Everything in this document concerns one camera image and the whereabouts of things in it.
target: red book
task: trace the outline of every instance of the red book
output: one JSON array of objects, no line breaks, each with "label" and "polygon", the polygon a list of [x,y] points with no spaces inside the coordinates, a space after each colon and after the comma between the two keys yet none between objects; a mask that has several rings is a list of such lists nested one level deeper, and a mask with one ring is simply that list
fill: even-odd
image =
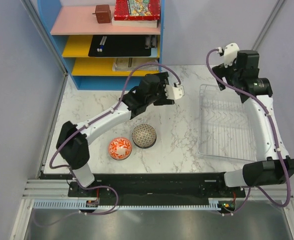
[{"label": "red book", "polygon": [[159,20],[159,0],[116,0],[114,19],[116,21]]}]

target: gray floor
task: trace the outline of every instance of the gray floor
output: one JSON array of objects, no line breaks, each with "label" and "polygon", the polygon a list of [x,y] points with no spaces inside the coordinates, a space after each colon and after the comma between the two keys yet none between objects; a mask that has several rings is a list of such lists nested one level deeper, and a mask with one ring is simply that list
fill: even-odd
[{"label": "gray floor", "polygon": [[[37,209],[35,218],[47,224],[73,211]],[[48,228],[31,224],[27,233],[30,229],[32,240],[292,239],[284,212],[263,202],[248,202],[234,216],[208,211],[119,210],[105,216],[77,214]]]}]

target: blue shelf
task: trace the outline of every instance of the blue shelf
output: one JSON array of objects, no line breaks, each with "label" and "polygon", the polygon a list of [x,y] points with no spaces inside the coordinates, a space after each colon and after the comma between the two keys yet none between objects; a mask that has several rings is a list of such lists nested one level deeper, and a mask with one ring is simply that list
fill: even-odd
[{"label": "blue shelf", "polygon": [[[126,76],[73,76],[79,90],[119,91],[123,89]],[[142,77],[133,76],[126,90],[138,86]]]},{"label": "blue shelf", "polygon": [[[160,63],[162,61],[162,42],[164,29],[164,4],[165,0],[161,0],[161,34],[160,34]],[[125,76],[73,76],[72,70],[76,58],[62,57],[63,50],[66,46],[68,35],[51,35],[50,31],[59,15],[62,8],[60,0],[38,0],[38,12],[40,20],[49,36],[56,52],[58,53],[66,71],[70,74],[72,80],[79,90],[102,90],[102,91],[116,91],[122,90],[127,79]],[[126,90],[130,90],[134,86],[139,85],[142,77],[132,77]]]}]

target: pink shelf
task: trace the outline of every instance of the pink shelf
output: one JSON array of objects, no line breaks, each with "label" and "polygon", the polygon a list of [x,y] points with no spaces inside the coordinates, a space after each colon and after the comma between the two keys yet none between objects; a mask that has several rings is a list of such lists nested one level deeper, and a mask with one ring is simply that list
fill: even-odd
[{"label": "pink shelf", "polygon": [[159,35],[158,28],[113,26],[111,23],[97,23],[95,6],[63,6],[51,29],[52,35]]}]

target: pen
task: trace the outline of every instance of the pen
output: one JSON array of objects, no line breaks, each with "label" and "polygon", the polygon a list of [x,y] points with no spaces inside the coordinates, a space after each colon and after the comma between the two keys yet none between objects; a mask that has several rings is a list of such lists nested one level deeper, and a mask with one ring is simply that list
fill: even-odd
[{"label": "pen", "polygon": [[102,52],[103,47],[105,46],[106,40],[107,40],[107,36],[105,36],[105,39],[104,39],[102,45],[100,46],[100,51],[101,52]]},{"label": "pen", "polygon": [[99,48],[97,48],[97,52],[101,52],[100,48],[101,48],[101,45],[102,45],[102,43],[103,43],[103,41],[104,41],[105,38],[107,38],[107,37],[106,36],[103,36],[101,38],[101,41],[100,41],[100,44],[99,44]]}]

